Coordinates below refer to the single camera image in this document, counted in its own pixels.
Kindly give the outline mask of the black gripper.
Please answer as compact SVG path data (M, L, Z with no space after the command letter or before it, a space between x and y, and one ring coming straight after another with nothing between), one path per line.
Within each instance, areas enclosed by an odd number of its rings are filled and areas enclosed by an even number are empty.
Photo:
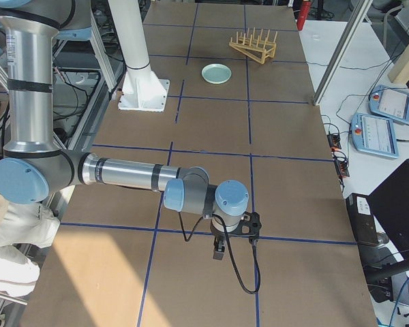
M214 235L213 259L222 260L224 257L225 245L227 244L228 237L223 230L218 230L213 224L210 225L210 229L212 234Z

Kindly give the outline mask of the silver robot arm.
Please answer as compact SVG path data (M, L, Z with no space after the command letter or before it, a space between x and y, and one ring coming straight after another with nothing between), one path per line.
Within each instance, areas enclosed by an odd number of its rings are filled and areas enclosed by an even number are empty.
M102 80L112 92L119 77L109 58L89 1L0 1L5 30L10 140L0 160L0 194L10 202L30 204L71 185L95 183L160 192L166 208L193 213L211 222L213 256L231 252L232 236L258 237L247 212L244 184L209 182L199 167L178 168L99 157L90 152L102 112L85 110L68 148L54 135L52 43L91 43Z

